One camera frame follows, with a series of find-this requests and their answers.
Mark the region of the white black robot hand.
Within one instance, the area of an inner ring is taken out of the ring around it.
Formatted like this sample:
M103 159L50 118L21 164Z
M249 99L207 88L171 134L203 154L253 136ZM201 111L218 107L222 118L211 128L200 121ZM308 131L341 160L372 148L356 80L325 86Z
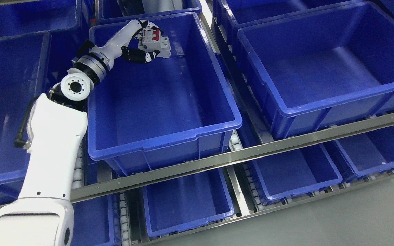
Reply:
M123 28L117 31L102 47L92 49L105 58L105 61L111 65L115 59L122 57L125 61L132 63L150 63L158 58L159 51L146 52L138 49L138 38L141 37L142 30L148 28L152 30L159 29L158 25L148 20L131 20Z

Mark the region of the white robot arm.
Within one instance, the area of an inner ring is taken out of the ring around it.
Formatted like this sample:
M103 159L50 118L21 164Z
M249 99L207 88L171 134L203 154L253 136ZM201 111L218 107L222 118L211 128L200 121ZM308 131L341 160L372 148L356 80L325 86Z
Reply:
M70 194L88 115L76 110L104 80L131 38L93 45L68 74L30 101L14 145L30 155L19 197L0 209L0 246L70 246L75 212Z

